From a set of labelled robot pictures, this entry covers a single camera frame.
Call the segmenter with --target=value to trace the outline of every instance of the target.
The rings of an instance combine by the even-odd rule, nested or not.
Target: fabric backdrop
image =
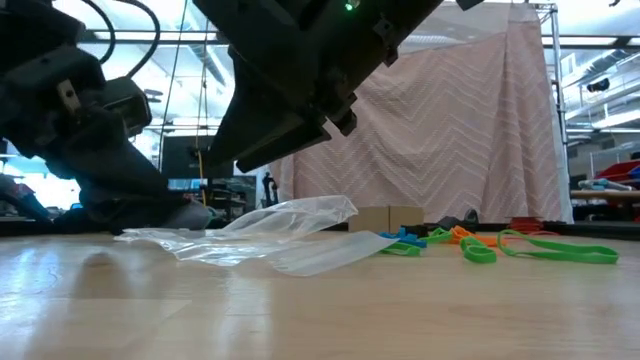
[[[414,205],[425,221],[469,208],[485,222],[570,220],[540,24],[507,9],[503,29],[440,41],[377,69],[356,92],[359,122],[349,137],[327,126],[333,140],[271,164],[281,198]]]

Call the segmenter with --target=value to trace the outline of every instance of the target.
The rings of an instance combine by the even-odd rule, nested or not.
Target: plastic bag
[[[255,210],[221,230],[128,229],[115,239],[152,241],[178,260],[219,266],[266,257],[279,271],[308,276],[374,254],[395,241],[370,232],[303,239],[357,213],[347,197],[323,196]]]

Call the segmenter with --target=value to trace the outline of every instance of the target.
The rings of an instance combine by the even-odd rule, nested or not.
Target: metal pole
[[[595,169],[593,168],[593,153],[589,153],[589,163],[591,164],[591,179],[596,177]]]
[[[558,111],[558,120],[560,121],[560,133],[562,136],[562,146],[564,148],[564,161],[566,171],[569,173],[569,155],[567,153],[567,126],[565,123],[565,107],[564,107],[564,93],[562,91],[562,67],[560,65],[560,29],[558,27],[558,5],[553,4],[551,6],[551,34],[553,36],[553,58],[555,65],[556,75],[556,95],[557,104],[556,109]]]

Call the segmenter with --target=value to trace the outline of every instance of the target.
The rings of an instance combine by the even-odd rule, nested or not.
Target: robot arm
[[[400,43],[443,0],[193,1],[229,40],[236,77],[204,159],[237,160],[248,171],[329,140],[327,120],[349,135],[354,90],[396,60]],[[480,2],[458,0],[463,9]],[[99,60],[76,47],[83,31],[51,0],[0,0],[0,138],[75,178],[91,218],[163,226],[185,203],[128,141],[151,121],[147,98],[131,73],[104,78]]]

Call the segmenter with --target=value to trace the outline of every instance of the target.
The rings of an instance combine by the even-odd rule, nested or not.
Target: blue plastic piece
[[[388,232],[381,232],[380,236],[387,239],[398,239],[398,242],[417,246],[421,249],[425,249],[427,247],[427,242],[423,240],[418,240],[418,236],[416,234],[407,234],[407,229],[401,227],[397,234],[391,234]]]
[[[636,167],[635,169],[631,170],[631,172],[629,173],[629,175],[631,176],[632,179],[634,180],[640,180],[640,166]]]

